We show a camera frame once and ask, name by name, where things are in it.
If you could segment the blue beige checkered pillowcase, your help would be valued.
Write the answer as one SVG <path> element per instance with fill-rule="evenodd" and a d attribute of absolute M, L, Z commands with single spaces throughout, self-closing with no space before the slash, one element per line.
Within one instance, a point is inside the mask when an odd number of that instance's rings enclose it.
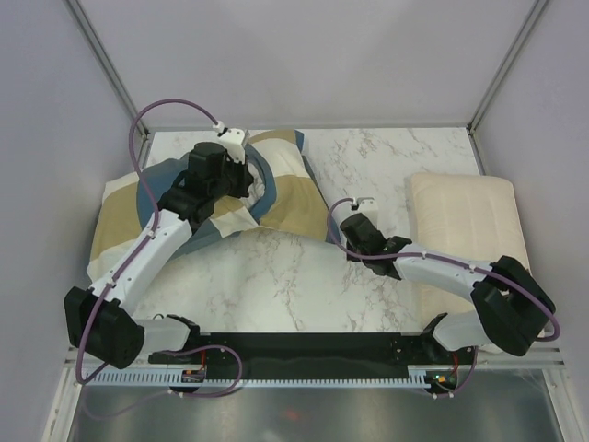
<path fill-rule="evenodd" d="M 259 227 L 327 240 L 329 209 L 303 154 L 304 144 L 305 136 L 297 130 L 253 135 L 246 147 L 249 171 L 254 179 L 264 179 L 264 196 L 251 209 L 241 199 L 217 201 L 212 217 L 174 255 Z M 106 183 L 87 266 L 90 280 L 98 280 L 131 248 L 152 213 L 136 174 Z"/>

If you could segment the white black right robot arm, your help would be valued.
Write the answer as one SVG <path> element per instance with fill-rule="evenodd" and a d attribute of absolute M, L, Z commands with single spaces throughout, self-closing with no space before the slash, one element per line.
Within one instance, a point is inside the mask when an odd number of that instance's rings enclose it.
<path fill-rule="evenodd" d="M 464 262 L 432 252 L 403 237 L 385 238 L 363 214 L 340 224 L 346 252 L 375 274 L 430 285 L 473 306 L 462 313 L 437 314 L 421 339 L 421 352 L 438 364 L 455 350 L 493 345 L 523 356 L 554 319 L 556 306 L 517 259 Z"/>

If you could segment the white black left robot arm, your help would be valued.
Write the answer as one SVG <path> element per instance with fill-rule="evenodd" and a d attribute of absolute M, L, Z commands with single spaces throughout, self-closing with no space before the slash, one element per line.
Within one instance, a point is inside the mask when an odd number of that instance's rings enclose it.
<path fill-rule="evenodd" d="M 169 351 L 181 363 L 196 360 L 201 340 L 194 324 L 178 316 L 134 320 L 132 314 L 157 274 L 214 213 L 221 198 L 245 198 L 253 177 L 242 147 L 202 142 L 188 154 L 131 249 L 88 289 L 72 288 L 64 299 L 70 342 L 118 369 L 139 355 Z"/>

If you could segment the white pillow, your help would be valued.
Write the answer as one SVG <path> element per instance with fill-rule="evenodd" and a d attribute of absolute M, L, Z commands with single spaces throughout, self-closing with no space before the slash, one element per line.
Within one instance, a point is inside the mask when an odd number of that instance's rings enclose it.
<path fill-rule="evenodd" d="M 256 177 L 248 188 L 248 196 L 241 199 L 242 203 L 251 209 L 265 194 L 265 181 L 261 177 Z"/>

